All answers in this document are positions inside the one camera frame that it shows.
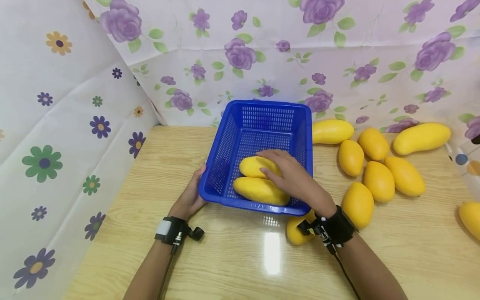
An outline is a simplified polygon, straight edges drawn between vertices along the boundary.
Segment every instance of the person's right hand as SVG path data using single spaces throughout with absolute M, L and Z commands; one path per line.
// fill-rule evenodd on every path
M 320 216 L 330 217 L 336 212 L 332 196 L 288 152 L 263 150 L 258 152 L 257 155 L 270 159 L 282 171 L 281 177 L 267 168 L 260 169 L 279 189 L 304 201 Z

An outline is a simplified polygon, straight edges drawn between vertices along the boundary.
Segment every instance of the blue plastic basket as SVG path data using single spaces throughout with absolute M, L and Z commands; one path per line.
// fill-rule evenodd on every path
M 210 202 L 253 211 L 302 216 L 310 207 L 295 198 L 286 206 L 245 199 L 233 189 L 242 176 L 239 164 L 265 149 L 288 151 L 313 175 L 312 112 L 303 104 L 234 100 L 225 108 L 218 127 L 199 194 Z

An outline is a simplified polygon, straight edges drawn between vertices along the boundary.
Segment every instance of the person's left hand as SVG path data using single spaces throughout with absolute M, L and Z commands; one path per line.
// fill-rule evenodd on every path
M 174 216 L 188 221 L 194 213 L 206 204 L 206 201 L 198 194 L 198 183 L 205 170 L 206 165 L 204 163 L 193 173 L 192 179 L 190 179 L 187 187 L 170 209 L 168 216 Z

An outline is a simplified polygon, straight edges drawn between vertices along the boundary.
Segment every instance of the fabric wall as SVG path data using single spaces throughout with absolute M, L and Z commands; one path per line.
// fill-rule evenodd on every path
M 0 4 L 0 299 L 61 298 L 158 124 L 87 8 Z

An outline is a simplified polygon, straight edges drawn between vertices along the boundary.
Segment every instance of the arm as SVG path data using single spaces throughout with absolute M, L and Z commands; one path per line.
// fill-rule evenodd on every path
M 187 188 L 170 209 L 168 216 L 188 221 L 188 219 L 205 205 L 205 201 L 198 195 L 198 182 L 205 172 L 205 164 L 193 173 Z M 156 300 L 160 292 L 172 245 L 154 241 L 150 251 L 133 276 L 123 300 Z
M 319 216 L 328 218 L 336 212 L 332 196 L 290 154 L 281 150 L 265 150 L 257 155 L 270 159 L 282 171 L 282 176 L 278 176 L 268 169 L 261 169 L 279 189 L 303 200 Z M 343 248 L 337 249 L 337 253 L 361 299 L 407 299 L 392 273 L 357 233 Z

